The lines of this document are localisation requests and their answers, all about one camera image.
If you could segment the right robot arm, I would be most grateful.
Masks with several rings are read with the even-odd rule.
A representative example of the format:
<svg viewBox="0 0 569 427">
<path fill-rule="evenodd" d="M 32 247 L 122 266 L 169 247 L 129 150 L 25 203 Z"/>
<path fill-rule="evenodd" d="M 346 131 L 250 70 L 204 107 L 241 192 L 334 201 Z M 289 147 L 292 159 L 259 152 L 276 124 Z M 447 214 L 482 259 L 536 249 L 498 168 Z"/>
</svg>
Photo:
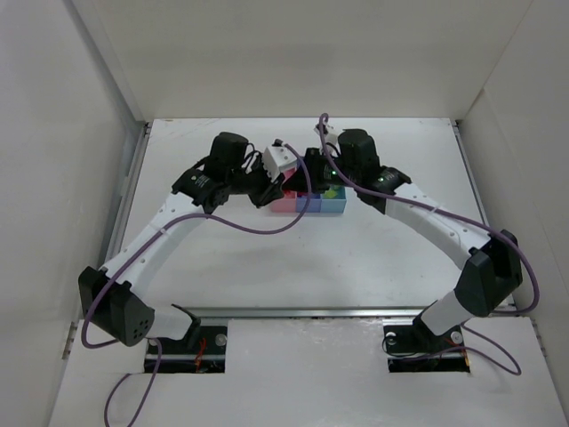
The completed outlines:
<svg viewBox="0 0 569 427">
<path fill-rule="evenodd" d="M 517 239 L 435 207 L 409 176 L 381 164 L 367 131 L 325 130 L 322 148 L 307 149 L 303 160 L 284 190 L 322 194 L 332 186 L 351 187 L 364 204 L 426 238 L 461 272 L 453 290 L 397 334 L 397 353 L 441 350 L 446 334 L 472 318 L 489 316 L 521 285 Z"/>
</svg>

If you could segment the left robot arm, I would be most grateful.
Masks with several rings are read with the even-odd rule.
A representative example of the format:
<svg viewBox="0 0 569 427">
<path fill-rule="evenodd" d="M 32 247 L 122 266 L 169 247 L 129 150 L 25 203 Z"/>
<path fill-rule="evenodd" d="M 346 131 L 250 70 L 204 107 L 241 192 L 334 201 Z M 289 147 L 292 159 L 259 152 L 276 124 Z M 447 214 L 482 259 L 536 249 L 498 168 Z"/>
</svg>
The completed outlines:
<svg viewBox="0 0 569 427">
<path fill-rule="evenodd" d="M 263 207 L 283 196 L 285 173 L 301 165 L 299 154 L 281 141 L 260 155 L 249 145 L 239 134 L 218 134 L 209 155 L 180 175 L 134 240 L 98 269 L 82 271 L 78 287 L 84 347 L 97 346 L 88 339 L 90 325 L 110 335 L 111 343 L 128 347 L 144 339 L 189 342 L 194 338 L 195 315 L 179 306 L 153 308 L 145 297 L 158 271 L 201 223 L 232 224 L 214 213 L 230 197 L 246 195 L 253 205 Z"/>
</svg>

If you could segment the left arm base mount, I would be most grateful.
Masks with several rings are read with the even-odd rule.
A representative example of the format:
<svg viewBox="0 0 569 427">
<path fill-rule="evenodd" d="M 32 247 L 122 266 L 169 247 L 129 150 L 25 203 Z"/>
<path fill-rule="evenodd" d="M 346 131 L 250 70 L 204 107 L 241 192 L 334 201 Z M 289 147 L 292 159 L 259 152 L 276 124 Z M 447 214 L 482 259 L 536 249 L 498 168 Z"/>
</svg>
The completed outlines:
<svg viewBox="0 0 569 427">
<path fill-rule="evenodd" d="M 172 308 L 157 315 L 160 335 L 146 349 L 146 374 L 223 374 L 226 368 L 228 325 L 203 323 L 186 308 Z"/>
</svg>

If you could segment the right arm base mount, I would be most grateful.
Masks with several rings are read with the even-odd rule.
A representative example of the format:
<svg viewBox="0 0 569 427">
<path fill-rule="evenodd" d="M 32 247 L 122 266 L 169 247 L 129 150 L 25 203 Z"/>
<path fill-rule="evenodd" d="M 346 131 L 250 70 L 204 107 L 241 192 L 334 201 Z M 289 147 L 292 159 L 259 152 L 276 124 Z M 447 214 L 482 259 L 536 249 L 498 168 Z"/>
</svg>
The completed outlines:
<svg viewBox="0 0 569 427">
<path fill-rule="evenodd" d="M 411 324 L 387 324 L 383 333 L 381 347 L 392 374 L 470 372 L 460 326 L 426 341 L 414 333 Z"/>
</svg>

